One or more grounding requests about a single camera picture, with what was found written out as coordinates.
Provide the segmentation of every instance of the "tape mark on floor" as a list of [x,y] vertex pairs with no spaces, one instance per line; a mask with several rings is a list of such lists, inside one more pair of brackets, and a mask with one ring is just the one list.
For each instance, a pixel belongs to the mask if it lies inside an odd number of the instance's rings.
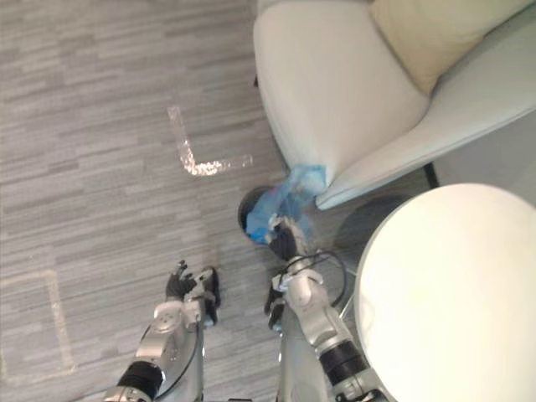
[[170,106],[167,109],[167,115],[171,122],[173,133],[177,137],[178,154],[183,164],[184,170],[192,176],[214,176],[228,172],[229,170],[247,168],[253,164],[251,155],[240,155],[226,159],[219,159],[212,162],[196,163],[193,156],[192,147],[184,128],[181,110],[178,106]]
[[56,337],[58,339],[59,352],[61,354],[62,367],[58,371],[52,371],[46,374],[9,375],[8,362],[5,361],[3,353],[0,350],[0,354],[2,355],[2,377],[9,383],[31,384],[46,379],[52,379],[55,377],[72,374],[76,370],[76,366],[71,352],[69,334],[67,333],[64,311],[59,296],[58,274],[54,270],[45,269],[41,271],[30,272],[28,274],[22,274],[14,277],[1,279],[0,289],[4,289],[8,286],[17,285],[20,282],[26,281],[44,281],[46,285],[47,292],[49,295],[50,308],[52,310],[52,316],[54,319],[54,329],[56,332]]

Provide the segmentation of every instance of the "white tabletop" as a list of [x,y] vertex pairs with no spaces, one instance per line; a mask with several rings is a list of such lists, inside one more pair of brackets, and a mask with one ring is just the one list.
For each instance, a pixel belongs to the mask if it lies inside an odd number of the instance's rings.
[[458,184],[376,230],[356,281],[365,353],[399,402],[536,400],[536,209]]

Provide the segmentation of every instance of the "pillow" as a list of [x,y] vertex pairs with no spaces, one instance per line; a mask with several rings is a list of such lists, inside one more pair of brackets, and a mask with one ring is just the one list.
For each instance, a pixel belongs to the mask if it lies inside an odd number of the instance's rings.
[[375,0],[370,12],[417,86],[437,79],[483,36],[533,0]]

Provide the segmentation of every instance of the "metal robot arm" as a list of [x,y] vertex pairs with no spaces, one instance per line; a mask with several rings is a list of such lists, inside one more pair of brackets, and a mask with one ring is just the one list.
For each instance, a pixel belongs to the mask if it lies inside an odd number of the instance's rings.
[[322,276],[309,269],[310,259],[294,257],[287,273],[272,279],[294,311],[306,340],[311,344],[333,385],[337,401],[355,401],[379,389],[386,393],[376,373],[358,351],[353,336],[328,300]]
[[156,307],[135,358],[104,402],[165,400],[179,388],[175,400],[202,399],[203,329],[217,322],[219,284],[214,268],[182,276],[186,267],[181,261],[169,278],[166,301]]

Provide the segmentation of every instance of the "wire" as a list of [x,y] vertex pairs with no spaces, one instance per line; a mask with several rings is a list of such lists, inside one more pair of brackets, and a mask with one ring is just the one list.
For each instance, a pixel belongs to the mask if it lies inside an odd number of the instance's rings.
[[[317,258],[321,256],[323,256],[324,258],[322,258],[321,260],[317,260]],[[322,263],[323,261],[329,260],[330,258],[335,259],[335,261],[338,263],[336,267],[339,268],[341,270],[341,273],[343,274],[343,289],[335,298],[335,300],[332,302],[332,307],[335,307],[338,303],[341,302],[348,288],[348,273],[346,272],[346,265],[344,264],[343,260],[341,260],[341,258],[337,254],[335,254],[333,251],[329,251],[329,250],[319,251],[312,255],[302,255],[296,258],[295,260],[291,261],[285,268],[283,268],[280,271],[279,286],[281,285],[281,282],[283,281],[283,275],[288,273],[288,270],[291,268],[291,266],[295,265],[296,263],[303,261],[303,260],[312,259],[311,264],[300,268],[297,272],[295,272],[295,274],[307,268],[313,268],[315,265],[318,265]]]

